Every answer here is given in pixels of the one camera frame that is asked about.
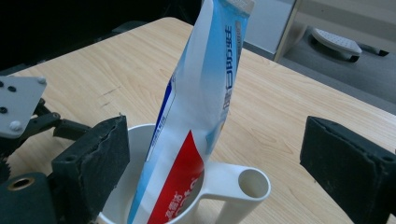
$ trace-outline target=light wood tabletop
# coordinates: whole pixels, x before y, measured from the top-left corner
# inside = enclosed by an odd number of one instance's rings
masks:
[[[161,19],[15,76],[44,76],[46,106],[64,119],[94,126],[121,113],[129,127],[153,123],[191,29]],[[338,122],[395,152],[396,116],[244,49],[229,116],[211,156],[259,168],[270,178],[270,197],[243,223],[351,222],[300,165],[307,116]],[[71,144],[52,132],[29,138],[8,159],[11,175],[48,175],[51,160]],[[213,223],[220,207],[202,201],[197,223]]]

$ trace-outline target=white cup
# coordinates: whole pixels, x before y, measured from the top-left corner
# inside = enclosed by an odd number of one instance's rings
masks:
[[[98,223],[126,223],[154,128],[154,124],[145,124],[128,130],[131,161],[109,195],[96,220]],[[184,204],[184,210],[168,223],[194,223],[194,214],[202,199],[225,202],[216,223],[239,223],[269,196],[270,191],[268,177],[256,168],[208,161],[204,174]]]

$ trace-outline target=gray floor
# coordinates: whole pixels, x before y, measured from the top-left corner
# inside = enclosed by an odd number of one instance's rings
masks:
[[[359,44],[363,53],[355,63],[350,55],[310,43],[311,29],[279,61],[282,65],[396,115],[396,54],[377,55],[379,49]]]

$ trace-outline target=toothpaste tube crimped end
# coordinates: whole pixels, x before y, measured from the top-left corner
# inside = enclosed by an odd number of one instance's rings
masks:
[[[179,215],[226,120],[251,0],[205,0],[163,98],[128,223]]]

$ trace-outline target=gray metal plate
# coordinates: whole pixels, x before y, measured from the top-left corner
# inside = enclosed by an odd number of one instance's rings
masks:
[[[23,134],[46,86],[44,77],[0,77],[0,137]]]

